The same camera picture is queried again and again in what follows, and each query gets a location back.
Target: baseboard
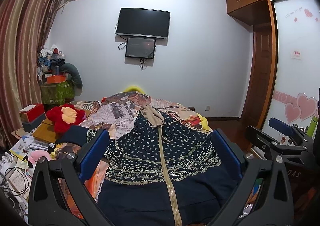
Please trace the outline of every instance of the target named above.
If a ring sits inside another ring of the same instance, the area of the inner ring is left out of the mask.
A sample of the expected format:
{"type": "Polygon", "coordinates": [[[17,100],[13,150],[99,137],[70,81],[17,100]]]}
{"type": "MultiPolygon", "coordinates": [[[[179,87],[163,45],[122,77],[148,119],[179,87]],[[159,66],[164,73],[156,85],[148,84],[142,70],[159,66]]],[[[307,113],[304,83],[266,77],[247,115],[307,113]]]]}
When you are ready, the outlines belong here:
{"type": "Polygon", "coordinates": [[[228,120],[237,120],[240,121],[239,117],[209,117],[207,118],[208,121],[228,121],[228,120]]]}

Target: bolt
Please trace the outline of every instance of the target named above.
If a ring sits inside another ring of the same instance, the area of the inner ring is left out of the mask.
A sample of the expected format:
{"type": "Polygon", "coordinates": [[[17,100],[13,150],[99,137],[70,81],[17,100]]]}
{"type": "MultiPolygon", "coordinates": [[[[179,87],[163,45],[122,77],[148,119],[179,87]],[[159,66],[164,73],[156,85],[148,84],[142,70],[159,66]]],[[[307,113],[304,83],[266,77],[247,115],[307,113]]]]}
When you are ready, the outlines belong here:
{"type": "Polygon", "coordinates": [[[40,163],[43,163],[45,160],[46,160],[45,157],[39,157],[39,158],[38,158],[38,162],[40,162],[40,163]]]}
{"type": "Polygon", "coordinates": [[[74,152],[70,152],[69,154],[67,154],[67,158],[68,159],[73,159],[75,158],[76,154],[74,152]]]}
{"type": "Polygon", "coordinates": [[[282,163],[282,162],[283,162],[282,157],[281,157],[281,156],[277,156],[277,157],[276,157],[276,161],[277,161],[278,163],[282,163]]]}
{"type": "Polygon", "coordinates": [[[254,159],[254,156],[253,156],[253,154],[251,154],[251,153],[246,153],[246,154],[245,154],[245,158],[246,158],[246,159],[254,159]]]}

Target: flat screen tv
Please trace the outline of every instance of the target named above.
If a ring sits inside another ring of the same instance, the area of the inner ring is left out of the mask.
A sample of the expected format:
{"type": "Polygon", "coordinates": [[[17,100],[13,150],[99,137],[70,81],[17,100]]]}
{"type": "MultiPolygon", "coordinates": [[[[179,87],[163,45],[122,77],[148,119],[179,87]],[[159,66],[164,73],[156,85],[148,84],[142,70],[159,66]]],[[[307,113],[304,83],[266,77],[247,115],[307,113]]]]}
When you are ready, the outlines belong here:
{"type": "Polygon", "coordinates": [[[121,8],[116,34],[168,39],[169,23],[168,11],[121,8]]]}

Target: plush toy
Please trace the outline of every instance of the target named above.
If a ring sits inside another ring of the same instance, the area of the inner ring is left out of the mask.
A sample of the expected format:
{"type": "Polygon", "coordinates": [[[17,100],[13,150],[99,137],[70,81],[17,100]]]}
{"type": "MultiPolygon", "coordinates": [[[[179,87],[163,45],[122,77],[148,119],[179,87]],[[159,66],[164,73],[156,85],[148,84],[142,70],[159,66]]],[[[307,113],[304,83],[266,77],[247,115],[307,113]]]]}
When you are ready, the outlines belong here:
{"type": "Polygon", "coordinates": [[[47,118],[54,122],[56,133],[65,133],[71,125],[79,125],[86,119],[84,110],[78,110],[71,104],[64,104],[47,111],[47,118]]]}

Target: heart decal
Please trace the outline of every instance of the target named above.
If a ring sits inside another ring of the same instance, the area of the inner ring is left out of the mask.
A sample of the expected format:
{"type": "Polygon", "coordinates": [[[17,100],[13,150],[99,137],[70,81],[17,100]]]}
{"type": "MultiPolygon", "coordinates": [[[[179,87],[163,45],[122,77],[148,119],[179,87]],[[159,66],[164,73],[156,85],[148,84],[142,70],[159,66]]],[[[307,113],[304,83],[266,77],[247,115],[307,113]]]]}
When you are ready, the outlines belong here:
{"type": "Polygon", "coordinates": [[[305,93],[299,93],[297,96],[297,107],[301,109],[301,121],[310,118],[318,109],[318,102],[315,98],[307,98],[305,93]]]}
{"type": "Polygon", "coordinates": [[[285,116],[288,123],[297,120],[301,116],[301,108],[299,106],[294,107],[291,102],[288,102],[284,107],[285,116]]]}

